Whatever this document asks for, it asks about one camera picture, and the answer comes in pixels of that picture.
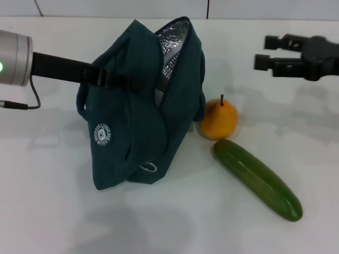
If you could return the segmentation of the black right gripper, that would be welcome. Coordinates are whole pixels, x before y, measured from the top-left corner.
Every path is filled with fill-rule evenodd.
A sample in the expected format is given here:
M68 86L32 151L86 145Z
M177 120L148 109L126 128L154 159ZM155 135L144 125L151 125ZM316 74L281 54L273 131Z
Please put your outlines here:
M266 35L264 49L302 49L303 61L300 58L271 58L256 54L254 69L271 69L273 77L304 77L308 81L318 81L325 76L339 76L339 43L330 42L325 37L286 34L280 38Z

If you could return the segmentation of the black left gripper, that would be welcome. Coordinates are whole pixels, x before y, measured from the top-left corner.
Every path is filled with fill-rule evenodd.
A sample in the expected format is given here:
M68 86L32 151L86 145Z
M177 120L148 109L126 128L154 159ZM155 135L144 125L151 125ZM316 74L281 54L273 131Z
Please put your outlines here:
M90 63L35 52L31 75L106 87L109 90L151 93L157 72L118 73L114 70L96 67Z

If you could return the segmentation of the dark teal insulated lunch bag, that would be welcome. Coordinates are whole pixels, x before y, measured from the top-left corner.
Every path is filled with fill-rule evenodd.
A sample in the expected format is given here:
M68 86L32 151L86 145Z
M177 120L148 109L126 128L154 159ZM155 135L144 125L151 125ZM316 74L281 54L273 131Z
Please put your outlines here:
M164 62L151 93L79 86L76 106L88 124L98 190L163 178L191 124L203 120L206 107L204 53L188 17L156 32L133 21L125 31L152 33Z

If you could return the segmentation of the orange yellow pear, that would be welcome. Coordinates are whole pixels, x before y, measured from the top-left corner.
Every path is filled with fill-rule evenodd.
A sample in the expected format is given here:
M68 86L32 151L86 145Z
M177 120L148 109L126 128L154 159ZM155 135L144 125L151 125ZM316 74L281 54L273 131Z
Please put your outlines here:
M221 94L206 103L204 119L199 122L201 133L210 139L225 139L233 134L238 123L237 109Z

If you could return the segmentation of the green cucumber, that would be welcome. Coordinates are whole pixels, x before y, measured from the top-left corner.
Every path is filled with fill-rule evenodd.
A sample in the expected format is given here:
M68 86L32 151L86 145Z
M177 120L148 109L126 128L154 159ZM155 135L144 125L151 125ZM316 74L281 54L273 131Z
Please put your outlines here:
M300 200L288 185L265 163L231 140L219 140L213 145L218 162L267 207L290 222L303 216Z

